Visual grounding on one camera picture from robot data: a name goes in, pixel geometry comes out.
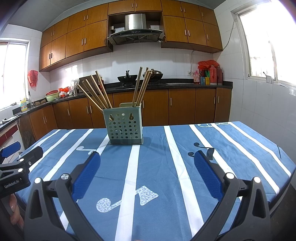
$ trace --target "striped tablecloth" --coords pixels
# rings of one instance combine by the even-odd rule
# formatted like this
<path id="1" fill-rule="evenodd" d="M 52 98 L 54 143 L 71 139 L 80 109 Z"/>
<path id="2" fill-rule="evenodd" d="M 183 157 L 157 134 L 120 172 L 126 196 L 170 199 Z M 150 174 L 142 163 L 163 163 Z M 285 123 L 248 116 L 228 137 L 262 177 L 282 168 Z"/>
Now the striped tablecloth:
<path id="1" fill-rule="evenodd" d="M 143 127 L 143 145 L 109 145 L 106 129 L 53 130 L 27 149 L 43 148 L 30 167 L 31 182 L 70 173 L 93 150 L 101 155 L 85 197 L 83 213 L 105 241 L 190 240 L 207 220 L 217 200 L 205 186 L 188 152 L 215 149 L 213 162 L 225 172 L 251 180 L 259 176 L 267 200 L 273 201 L 289 181 L 295 164 L 273 142 L 241 122 Z M 17 195 L 26 203 L 30 187 Z M 54 200 L 63 226 L 73 233 L 60 203 Z M 235 206 L 222 232 L 239 207 Z"/>

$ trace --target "wooden chopstick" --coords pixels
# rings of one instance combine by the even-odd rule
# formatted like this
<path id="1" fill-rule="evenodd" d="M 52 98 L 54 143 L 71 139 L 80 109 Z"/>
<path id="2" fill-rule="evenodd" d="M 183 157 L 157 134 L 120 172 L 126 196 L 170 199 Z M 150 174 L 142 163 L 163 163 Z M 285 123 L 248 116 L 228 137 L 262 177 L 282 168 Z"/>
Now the wooden chopstick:
<path id="1" fill-rule="evenodd" d="M 99 111 L 103 113 L 103 110 L 96 104 L 96 102 L 94 102 L 94 100 L 86 93 L 86 91 L 80 85 L 78 85 L 78 87 L 87 96 L 87 98 L 89 98 L 94 103 L 94 105 L 99 109 Z"/>
<path id="2" fill-rule="evenodd" d="M 94 97 L 94 99 L 97 102 L 98 106 L 100 106 L 102 109 L 106 109 L 105 105 L 99 99 L 98 95 L 96 94 L 96 92 L 94 91 L 94 89 L 92 88 L 92 86 L 90 85 L 90 83 L 88 82 L 88 80 L 85 80 L 85 81 L 83 80 L 82 83 L 88 89 L 88 91 L 91 93 L 91 95 Z"/>
<path id="3" fill-rule="evenodd" d="M 96 70 L 96 75 L 97 75 L 97 77 L 98 77 L 98 79 L 99 79 L 100 85 L 102 86 L 103 93 L 104 93 L 104 95 L 105 95 L 106 100 L 108 101 L 108 105 L 109 105 L 110 108 L 112 108 L 112 105 L 111 105 L 110 100 L 109 100 L 109 98 L 108 98 L 108 96 L 107 96 L 106 90 L 105 90 L 105 88 L 104 88 L 104 86 L 103 86 L 103 83 L 102 83 L 101 77 L 100 77 L 99 72 L 98 72 L 97 70 Z"/>
<path id="4" fill-rule="evenodd" d="M 105 99 L 105 97 L 104 97 L 103 93 L 101 92 L 101 90 L 100 90 L 100 88 L 99 88 L 98 84 L 96 83 L 96 81 L 94 80 L 94 78 L 93 78 L 93 76 L 92 76 L 92 75 L 90 75 L 90 77 L 91 77 L 91 80 L 92 80 L 92 82 L 94 83 L 94 85 L 95 85 L 96 89 L 98 90 L 98 92 L 99 92 L 100 96 L 101 96 L 101 97 L 102 97 L 102 99 L 103 99 L 104 106 L 105 106 L 106 108 L 108 108 L 108 103 L 107 103 L 107 101 L 106 101 L 106 99 Z"/>
<path id="5" fill-rule="evenodd" d="M 143 84 L 142 84 L 143 85 L 143 90 L 142 90 L 141 93 L 139 93 L 139 100 L 137 101 L 136 106 L 140 106 L 140 103 L 142 102 L 142 99 L 143 99 L 146 87 L 148 85 L 150 76 L 151 76 L 151 72 L 150 71 L 146 72 L 145 78 L 144 78 L 144 81 L 143 81 Z"/>
<path id="6" fill-rule="evenodd" d="M 139 88 L 139 83 L 140 83 L 140 78 L 141 78 L 141 74 L 142 74 L 142 69 L 143 67 L 140 67 L 139 69 L 139 73 L 138 73 L 138 78 L 137 78 L 137 82 L 136 82 L 136 87 L 135 87 L 135 93 L 133 94 L 133 102 L 131 106 L 135 106 L 135 101 L 136 101 L 136 97 L 137 97 L 137 91 Z"/>
<path id="7" fill-rule="evenodd" d="M 148 71 L 148 67 L 146 67 L 146 70 L 145 70 L 144 80 L 145 80 L 145 77 L 146 77 L 146 73 L 147 73 L 147 71 Z M 144 80 L 143 80 L 143 82 L 142 82 L 142 85 L 141 85 L 140 92 L 139 92 L 139 95 L 138 95 L 138 97 L 137 97 L 137 101 L 136 101 L 136 103 L 138 103 L 138 100 L 139 100 L 139 98 L 140 98 L 140 93 L 142 93 L 142 91 L 143 91 L 143 88 L 144 88 Z"/>

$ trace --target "gray ceiling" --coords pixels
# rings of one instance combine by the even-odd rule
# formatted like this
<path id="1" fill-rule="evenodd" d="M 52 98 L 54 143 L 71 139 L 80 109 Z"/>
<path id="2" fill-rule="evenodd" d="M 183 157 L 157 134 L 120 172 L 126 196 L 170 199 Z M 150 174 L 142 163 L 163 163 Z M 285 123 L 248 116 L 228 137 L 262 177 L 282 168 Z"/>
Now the gray ceiling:
<path id="1" fill-rule="evenodd" d="M 44 31 L 51 23 L 54 23 L 56 18 L 58 18 L 63 12 L 70 8 L 76 6 L 75 9 L 77 9 L 77 11 L 75 12 L 78 12 L 88 8 L 89 6 L 96 6 L 110 1 L 112 0 L 28 0 L 18 9 L 18 11 L 9 21 L 9 24 Z M 225 0 L 183 1 L 196 3 L 198 5 L 214 9 Z M 63 18 L 67 17 L 67 12 L 62 14 Z"/>

